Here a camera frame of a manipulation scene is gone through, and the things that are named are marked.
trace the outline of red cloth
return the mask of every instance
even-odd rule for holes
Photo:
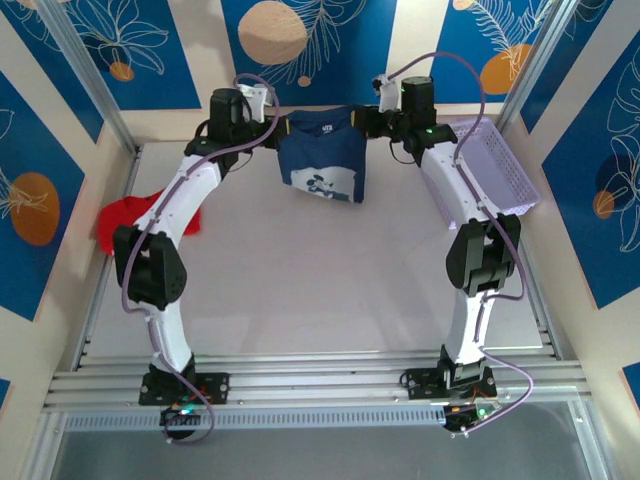
[[[98,241],[100,249],[107,255],[113,255],[113,234],[120,225],[130,227],[149,210],[162,194],[162,190],[150,197],[124,197],[107,205],[98,217]],[[191,219],[184,231],[193,235],[200,231],[200,209]]]

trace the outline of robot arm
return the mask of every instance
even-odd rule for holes
[[[388,137],[392,142],[403,143],[405,150],[415,158],[416,165],[438,186],[456,223],[460,225],[447,256],[447,273],[457,289],[453,325],[443,345],[438,368],[429,369],[436,370],[436,373],[430,372],[425,381],[415,373],[416,383],[437,384],[437,388],[432,389],[434,396],[456,398],[469,385],[486,382],[488,378],[488,367],[484,367],[484,355],[480,350],[484,345],[486,320],[493,305],[493,300],[487,301],[486,296],[499,291],[514,270],[513,259],[504,242],[501,243],[480,207],[486,207],[492,215],[499,217],[510,235],[513,233],[512,240],[516,245],[519,222],[516,217],[499,215],[499,209],[477,184],[464,158],[460,157],[454,163],[457,138],[451,127],[435,122],[431,79],[413,77],[403,81],[402,87],[402,110],[363,107],[359,115],[363,119],[362,130],[368,138]],[[120,227],[114,236],[116,269],[122,286],[132,248],[141,230],[150,225],[148,238],[133,264],[127,295],[151,312],[152,318],[147,320],[152,320],[164,359],[171,369],[191,379],[192,383],[196,375],[193,353],[186,341],[180,314],[180,296],[187,272],[177,250],[189,220],[207,195],[223,181],[237,161],[238,154],[224,155],[204,163],[191,171],[188,179],[187,172],[216,150],[243,145],[259,137],[273,121],[264,115],[267,93],[256,87],[241,88],[242,93],[235,89],[214,92],[207,135],[197,136],[189,143],[176,176],[149,212],[138,219],[134,227]],[[388,83],[382,91],[387,92],[383,96],[391,91]],[[391,107],[393,102],[387,100],[384,103]],[[278,147],[283,134],[279,127],[263,146]],[[458,168],[471,179],[482,205],[475,200]],[[173,186],[179,183],[180,188],[170,194]],[[172,374],[169,372],[158,359],[152,360],[148,374],[152,378],[145,376],[143,389],[157,387],[160,390],[156,389],[155,393],[161,391],[161,394],[151,395],[150,403],[143,403],[141,396],[141,404],[170,405],[184,394],[179,382],[171,383]]]

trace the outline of orange circle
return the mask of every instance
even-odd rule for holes
[[[453,8],[456,10],[466,10],[473,5],[475,0],[453,0]]]
[[[11,208],[11,223],[20,238],[30,245],[48,245],[58,229],[60,221],[60,199],[56,187],[40,173],[23,173],[15,179],[10,195],[17,202]],[[28,195],[36,206],[21,201]]]
[[[258,2],[238,23],[238,37],[254,62],[280,65],[294,60],[307,46],[307,29],[289,6],[272,0]]]
[[[489,60],[480,74],[484,91],[489,95],[509,93],[530,50],[531,45],[515,45]]]
[[[122,62],[113,62],[109,67],[109,72],[116,80],[120,80],[121,82],[130,82],[134,76],[133,68]]]
[[[606,220],[611,216],[615,207],[615,199],[610,192],[602,190],[596,194],[593,199],[593,211],[602,220]]]

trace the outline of white table surface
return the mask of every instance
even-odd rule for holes
[[[184,146],[145,145],[133,195],[164,188]],[[362,204],[284,185],[276,153],[265,149],[207,198],[202,231],[180,244],[188,274],[182,317],[194,352],[440,348],[453,313],[445,256],[455,233],[417,167],[396,163],[383,140],[369,142],[367,157]],[[505,292],[519,289],[516,273]],[[486,344],[541,346],[526,299],[496,303]],[[87,354],[150,353],[142,317],[122,311],[112,266]]]

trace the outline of leaf line drawing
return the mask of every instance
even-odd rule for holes
[[[580,0],[569,19],[569,23],[567,23],[564,29],[564,34],[573,41],[578,23],[592,23],[598,20],[604,11],[604,7],[607,5],[607,1],[608,0]]]
[[[55,42],[49,29],[44,25],[44,22],[38,15],[38,12],[33,7],[28,7],[24,2],[19,0],[2,0],[7,9],[16,17],[27,33],[36,40],[44,43],[51,50],[56,52],[60,51],[58,44]]]
[[[620,252],[640,247],[640,48],[618,79],[607,117],[613,134],[610,145],[613,174],[596,195],[594,210],[600,218],[620,214]]]
[[[14,114],[15,112],[12,110],[0,109],[0,140],[9,132]],[[46,193],[35,196],[17,188],[9,181],[0,167],[0,218],[5,218],[12,209],[19,212],[21,207],[46,212],[47,207],[42,204],[46,198]]]
[[[358,1],[349,14],[347,6]],[[287,85],[301,77],[309,80],[329,63],[332,52],[340,53],[341,42],[338,29],[362,13],[367,0],[292,0],[292,10],[304,23],[307,44],[293,60],[278,65],[262,65],[260,76],[270,83],[286,81]]]
[[[30,35],[60,51],[35,10],[17,0],[3,1]],[[167,42],[169,32],[139,20],[138,0],[71,0],[63,7],[99,70],[120,81],[133,79],[134,66],[164,74],[154,49]]]
[[[509,60],[509,78],[514,80],[524,61],[524,46],[540,29],[554,1],[541,0],[534,7],[533,0],[529,0],[520,17],[516,16],[509,0],[454,0],[454,7],[476,16],[482,36],[491,41],[496,53]]]

